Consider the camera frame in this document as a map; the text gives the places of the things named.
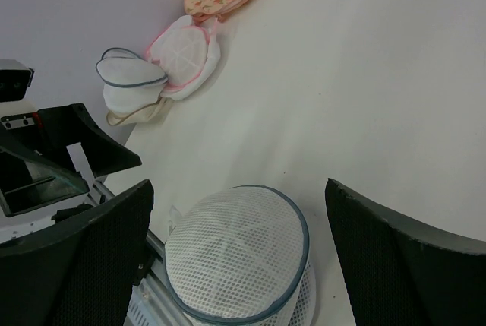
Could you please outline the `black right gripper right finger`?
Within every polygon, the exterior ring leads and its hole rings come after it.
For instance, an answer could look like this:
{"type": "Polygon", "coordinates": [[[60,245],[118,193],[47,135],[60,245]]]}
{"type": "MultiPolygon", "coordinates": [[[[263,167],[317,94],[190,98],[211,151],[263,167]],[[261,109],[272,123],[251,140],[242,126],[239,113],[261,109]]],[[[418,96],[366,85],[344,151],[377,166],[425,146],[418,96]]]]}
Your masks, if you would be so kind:
{"type": "Polygon", "coordinates": [[[357,325],[483,325],[485,243],[329,179],[327,217],[357,325]]]}

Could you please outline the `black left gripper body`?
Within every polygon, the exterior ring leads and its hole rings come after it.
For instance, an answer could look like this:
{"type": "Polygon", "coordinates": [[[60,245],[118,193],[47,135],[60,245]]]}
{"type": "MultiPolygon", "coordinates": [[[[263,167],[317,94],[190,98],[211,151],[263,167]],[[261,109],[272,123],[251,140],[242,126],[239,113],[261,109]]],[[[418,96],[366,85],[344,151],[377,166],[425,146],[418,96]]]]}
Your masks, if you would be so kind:
{"type": "Polygon", "coordinates": [[[14,217],[69,198],[90,187],[68,146],[79,144],[92,174],[101,178],[141,164],[109,137],[82,103],[1,118],[1,209],[14,217]]]}

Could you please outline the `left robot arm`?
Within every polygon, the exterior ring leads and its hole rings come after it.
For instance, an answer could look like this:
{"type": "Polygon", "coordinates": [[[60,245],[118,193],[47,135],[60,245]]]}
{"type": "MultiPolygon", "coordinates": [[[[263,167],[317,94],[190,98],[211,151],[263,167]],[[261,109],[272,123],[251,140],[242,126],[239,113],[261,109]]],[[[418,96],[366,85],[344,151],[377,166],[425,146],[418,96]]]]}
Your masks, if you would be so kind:
{"type": "Polygon", "coordinates": [[[82,103],[22,109],[33,76],[32,68],[1,60],[1,209],[6,217],[89,192],[69,154],[72,144],[81,146],[96,178],[141,164],[137,154],[95,123],[82,103]]]}

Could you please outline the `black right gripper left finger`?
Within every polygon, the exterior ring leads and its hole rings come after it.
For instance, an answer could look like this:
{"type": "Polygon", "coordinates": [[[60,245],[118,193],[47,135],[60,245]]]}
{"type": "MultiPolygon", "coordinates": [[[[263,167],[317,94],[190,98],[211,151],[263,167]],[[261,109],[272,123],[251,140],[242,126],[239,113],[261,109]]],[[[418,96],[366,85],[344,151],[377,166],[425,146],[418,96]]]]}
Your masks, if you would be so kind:
{"type": "Polygon", "coordinates": [[[153,209],[143,180],[111,200],[1,244],[3,325],[122,325],[153,209]]]}

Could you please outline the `white mesh blue-trimmed laundry bag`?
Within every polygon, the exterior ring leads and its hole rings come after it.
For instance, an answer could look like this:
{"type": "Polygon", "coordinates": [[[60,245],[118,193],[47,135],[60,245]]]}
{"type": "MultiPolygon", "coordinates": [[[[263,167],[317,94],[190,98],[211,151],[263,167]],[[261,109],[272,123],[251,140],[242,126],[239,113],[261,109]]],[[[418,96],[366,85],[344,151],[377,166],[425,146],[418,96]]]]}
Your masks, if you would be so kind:
{"type": "Polygon", "coordinates": [[[311,239],[297,204],[264,185],[209,195],[165,244],[172,299],[194,325],[309,325],[311,239]]]}

